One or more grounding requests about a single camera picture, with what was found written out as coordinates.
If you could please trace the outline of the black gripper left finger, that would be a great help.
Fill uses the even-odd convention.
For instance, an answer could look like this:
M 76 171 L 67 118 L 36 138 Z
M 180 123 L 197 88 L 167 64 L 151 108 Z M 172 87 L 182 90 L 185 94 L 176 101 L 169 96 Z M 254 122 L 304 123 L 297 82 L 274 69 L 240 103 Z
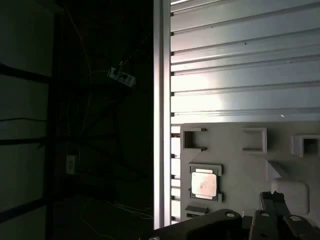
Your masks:
M 230 209 L 221 209 L 173 225 L 158 228 L 143 235 L 145 240 L 272 240 L 253 223 L 249 233 L 243 228 L 243 217 Z

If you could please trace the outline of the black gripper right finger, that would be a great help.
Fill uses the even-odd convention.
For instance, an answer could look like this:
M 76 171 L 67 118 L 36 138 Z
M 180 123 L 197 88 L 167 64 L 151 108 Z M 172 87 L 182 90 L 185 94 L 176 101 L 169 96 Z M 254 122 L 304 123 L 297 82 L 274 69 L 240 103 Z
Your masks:
M 283 193 L 273 193 L 273 203 L 278 223 L 279 235 L 282 240 L 319 240 L 320 229 L 313 226 L 306 218 L 291 214 Z

